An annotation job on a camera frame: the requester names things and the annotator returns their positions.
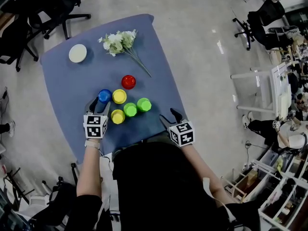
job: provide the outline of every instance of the yellow cup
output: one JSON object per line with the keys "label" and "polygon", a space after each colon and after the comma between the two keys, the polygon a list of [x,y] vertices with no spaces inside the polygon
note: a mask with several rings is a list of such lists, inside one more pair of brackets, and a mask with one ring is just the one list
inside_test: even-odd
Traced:
{"label": "yellow cup", "polygon": [[112,99],[117,104],[122,104],[126,101],[127,95],[126,92],[122,89],[115,90],[112,94]]}
{"label": "yellow cup", "polygon": [[111,113],[111,119],[115,124],[121,124],[125,120],[125,114],[122,110],[114,110]]}

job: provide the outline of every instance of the watch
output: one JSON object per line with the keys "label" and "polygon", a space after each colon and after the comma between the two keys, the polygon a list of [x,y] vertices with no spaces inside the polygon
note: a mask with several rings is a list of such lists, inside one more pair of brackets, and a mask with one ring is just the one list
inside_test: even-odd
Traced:
{"label": "watch", "polygon": [[91,146],[91,147],[94,147],[94,148],[99,150],[100,147],[101,147],[101,144],[98,143],[98,142],[93,142],[93,141],[86,140],[85,147],[87,147],[87,146]]}

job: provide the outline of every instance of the blue tablecloth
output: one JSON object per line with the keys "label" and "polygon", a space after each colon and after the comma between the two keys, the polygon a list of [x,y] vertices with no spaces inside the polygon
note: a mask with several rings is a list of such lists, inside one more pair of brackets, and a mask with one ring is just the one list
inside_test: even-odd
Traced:
{"label": "blue tablecloth", "polygon": [[[101,89],[113,92],[122,89],[121,79],[125,75],[136,78],[136,86],[127,92],[127,102],[137,103],[139,98],[149,98],[152,109],[138,113],[136,117],[126,117],[124,123],[108,122],[103,138],[102,151],[112,152],[116,147],[124,147],[151,137],[164,130],[159,114],[174,121],[170,108],[184,113],[184,108],[173,79],[168,62],[152,26],[154,17],[140,14],[83,32],[44,53],[41,64],[49,97],[60,127],[72,148],[78,162],[83,161],[85,133],[83,130],[84,107],[98,95]],[[138,31],[134,49],[147,67],[152,78],[130,56],[122,53],[113,57],[106,54],[100,37],[119,31]],[[87,48],[86,59],[75,64],[68,58],[70,49],[76,44]],[[112,102],[111,111],[123,109],[124,104]]]}

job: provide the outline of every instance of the shoe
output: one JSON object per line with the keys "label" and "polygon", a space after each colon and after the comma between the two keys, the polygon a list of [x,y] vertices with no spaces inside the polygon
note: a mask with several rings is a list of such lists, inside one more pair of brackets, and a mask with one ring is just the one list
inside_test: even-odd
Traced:
{"label": "shoe", "polygon": [[248,119],[249,119],[249,122],[252,122],[255,120],[251,111],[248,113]]}
{"label": "shoe", "polygon": [[250,121],[248,120],[248,117],[246,115],[242,116],[242,123],[244,125],[244,128],[247,129]]}
{"label": "shoe", "polygon": [[10,121],[9,125],[10,125],[10,130],[8,131],[8,133],[9,133],[10,137],[13,137],[14,133],[15,133],[15,122],[14,121]]}

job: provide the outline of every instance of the red cup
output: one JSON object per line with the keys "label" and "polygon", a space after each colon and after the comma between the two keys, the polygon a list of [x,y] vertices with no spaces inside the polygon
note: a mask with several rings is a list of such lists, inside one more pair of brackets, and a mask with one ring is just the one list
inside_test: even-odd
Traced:
{"label": "red cup", "polygon": [[123,78],[122,78],[122,86],[125,88],[125,89],[133,89],[136,85],[136,79],[134,76],[132,75],[125,75]]}

